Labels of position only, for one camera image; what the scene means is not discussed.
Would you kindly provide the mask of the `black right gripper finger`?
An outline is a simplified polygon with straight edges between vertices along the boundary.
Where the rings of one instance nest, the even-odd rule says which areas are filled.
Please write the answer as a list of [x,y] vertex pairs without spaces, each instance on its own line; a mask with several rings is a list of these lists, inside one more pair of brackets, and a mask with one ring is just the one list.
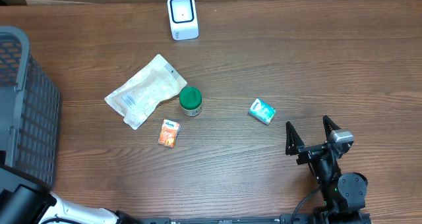
[[286,155],[297,155],[305,145],[290,121],[286,123]]
[[328,115],[322,118],[324,131],[327,139],[337,139],[340,127],[334,123]]

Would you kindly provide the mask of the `teal tissue pack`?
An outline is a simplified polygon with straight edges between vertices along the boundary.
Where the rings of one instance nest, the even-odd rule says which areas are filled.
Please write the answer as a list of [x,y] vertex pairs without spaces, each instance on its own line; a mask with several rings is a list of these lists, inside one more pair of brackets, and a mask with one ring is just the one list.
[[248,113],[260,122],[269,125],[276,114],[276,110],[260,98],[256,98],[250,106]]

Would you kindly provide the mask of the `green lid jar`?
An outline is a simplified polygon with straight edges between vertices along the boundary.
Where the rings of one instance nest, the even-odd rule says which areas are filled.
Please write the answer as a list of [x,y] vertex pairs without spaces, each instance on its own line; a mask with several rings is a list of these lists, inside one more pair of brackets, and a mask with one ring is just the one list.
[[195,87],[183,88],[179,94],[180,106],[187,116],[197,116],[202,111],[202,94]]

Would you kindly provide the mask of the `orange tissue pack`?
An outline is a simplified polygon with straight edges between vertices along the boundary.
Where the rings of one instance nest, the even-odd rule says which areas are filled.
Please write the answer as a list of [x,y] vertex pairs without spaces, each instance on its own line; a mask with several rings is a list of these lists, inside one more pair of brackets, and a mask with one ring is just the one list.
[[164,119],[159,133],[158,144],[174,148],[181,125],[175,121]]

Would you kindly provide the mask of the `beige pouch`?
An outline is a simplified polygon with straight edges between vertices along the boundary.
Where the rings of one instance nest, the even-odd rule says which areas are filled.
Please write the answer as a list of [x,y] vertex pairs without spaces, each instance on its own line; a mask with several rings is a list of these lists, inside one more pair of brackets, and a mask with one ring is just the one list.
[[187,81],[160,54],[105,97],[105,102],[136,130],[163,101],[180,93]]

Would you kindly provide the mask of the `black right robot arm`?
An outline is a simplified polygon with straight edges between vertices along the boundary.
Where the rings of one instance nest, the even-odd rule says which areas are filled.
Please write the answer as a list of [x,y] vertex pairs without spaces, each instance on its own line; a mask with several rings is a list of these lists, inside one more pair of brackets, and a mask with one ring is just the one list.
[[[350,130],[336,125],[329,116],[322,118],[326,140],[306,146],[291,122],[286,123],[286,155],[297,155],[297,164],[307,164],[318,187],[296,206],[293,213],[282,214],[281,223],[370,224],[371,217],[362,213],[367,194],[367,178],[361,173],[342,173],[338,160],[354,143]],[[311,214],[299,215],[301,206],[321,193],[324,205]]]

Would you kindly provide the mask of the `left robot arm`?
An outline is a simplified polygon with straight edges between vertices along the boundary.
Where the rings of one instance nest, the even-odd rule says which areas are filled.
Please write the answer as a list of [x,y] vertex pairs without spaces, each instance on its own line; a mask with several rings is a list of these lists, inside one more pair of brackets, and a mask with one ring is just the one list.
[[2,165],[1,222],[117,224],[140,221],[120,211],[88,208],[63,200],[46,183]]

